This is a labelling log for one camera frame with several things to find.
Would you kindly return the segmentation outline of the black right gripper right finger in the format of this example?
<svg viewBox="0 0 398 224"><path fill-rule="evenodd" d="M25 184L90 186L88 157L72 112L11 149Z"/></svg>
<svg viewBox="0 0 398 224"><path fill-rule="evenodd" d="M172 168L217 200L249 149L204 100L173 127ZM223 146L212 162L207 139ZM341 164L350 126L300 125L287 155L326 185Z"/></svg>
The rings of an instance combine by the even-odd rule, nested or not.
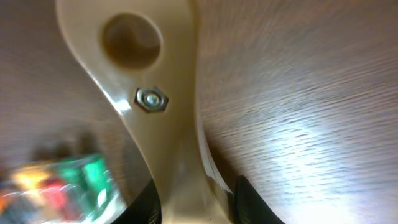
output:
<svg viewBox="0 0 398 224"><path fill-rule="evenodd" d="M238 224L284 224L243 175L236 180L233 213Z"/></svg>

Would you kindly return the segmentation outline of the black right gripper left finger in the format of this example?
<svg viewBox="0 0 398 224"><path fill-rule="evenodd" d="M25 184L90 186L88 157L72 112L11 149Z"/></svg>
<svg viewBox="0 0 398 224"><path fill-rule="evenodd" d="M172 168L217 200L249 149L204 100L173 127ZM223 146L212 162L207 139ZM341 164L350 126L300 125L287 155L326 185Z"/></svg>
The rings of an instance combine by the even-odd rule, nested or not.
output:
<svg viewBox="0 0 398 224"><path fill-rule="evenodd" d="M132 204L111 224L161 224L159 194L151 179Z"/></svg>

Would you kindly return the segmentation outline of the clear bag of wall plugs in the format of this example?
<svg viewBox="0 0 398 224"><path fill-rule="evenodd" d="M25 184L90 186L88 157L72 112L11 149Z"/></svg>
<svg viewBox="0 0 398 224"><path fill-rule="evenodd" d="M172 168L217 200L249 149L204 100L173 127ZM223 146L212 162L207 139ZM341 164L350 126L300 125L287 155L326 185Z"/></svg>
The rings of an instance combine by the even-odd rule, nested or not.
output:
<svg viewBox="0 0 398 224"><path fill-rule="evenodd" d="M112 223L127 208L100 154L1 174L1 223Z"/></svg>

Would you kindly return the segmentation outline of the wooden handled orange scraper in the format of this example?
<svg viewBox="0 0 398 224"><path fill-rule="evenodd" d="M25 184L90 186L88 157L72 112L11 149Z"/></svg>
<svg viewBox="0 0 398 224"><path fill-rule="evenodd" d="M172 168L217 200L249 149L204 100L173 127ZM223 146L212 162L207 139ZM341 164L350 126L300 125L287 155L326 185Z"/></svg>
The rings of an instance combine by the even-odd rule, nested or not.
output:
<svg viewBox="0 0 398 224"><path fill-rule="evenodd" d="M57 1L72 55L136 143L164 223L232 223L197 108L195 1Z"/></svg>

